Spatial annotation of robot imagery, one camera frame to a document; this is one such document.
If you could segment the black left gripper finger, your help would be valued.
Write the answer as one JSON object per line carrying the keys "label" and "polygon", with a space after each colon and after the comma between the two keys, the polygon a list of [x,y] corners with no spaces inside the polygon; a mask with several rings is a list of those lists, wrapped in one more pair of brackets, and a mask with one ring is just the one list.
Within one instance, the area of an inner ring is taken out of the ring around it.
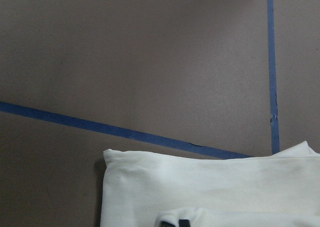
{"label": "black left gripper finger", "polygon": [[177,222],[161,220],[160,227],[191,227],[191,222],[188,219],[179,219]]}

